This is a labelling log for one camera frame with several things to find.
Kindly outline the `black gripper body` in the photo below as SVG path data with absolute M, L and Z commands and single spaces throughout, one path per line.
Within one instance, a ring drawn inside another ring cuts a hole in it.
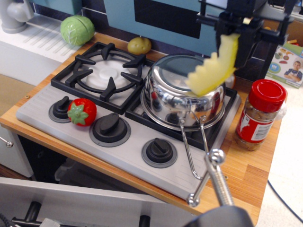
M 237 28 L 251 20 L 264 22 L 258 12 L 266 3 L 269 4 L 266 0 L 201 0 L 197 22 L 215 28 L 218 19 L 222 18 L 234 24 L 233 33 L 236 33 Z

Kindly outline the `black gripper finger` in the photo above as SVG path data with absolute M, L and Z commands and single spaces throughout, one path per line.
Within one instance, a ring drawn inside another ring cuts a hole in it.
M 230 35 L 234 32 L 234 24 L 231 21 L 218 19 L 215 24 L 216 48 L 219 51 L 221 45 L 221 35 Z
M 252 57 L 257 44 L 261 40 L 262 20 L 251 20 L 248 24 L 242 24 L 236 29 L 236 33 L 240 34 L 238 38 L 238 51 L 236 55 L 236 69 L 242 68 Z

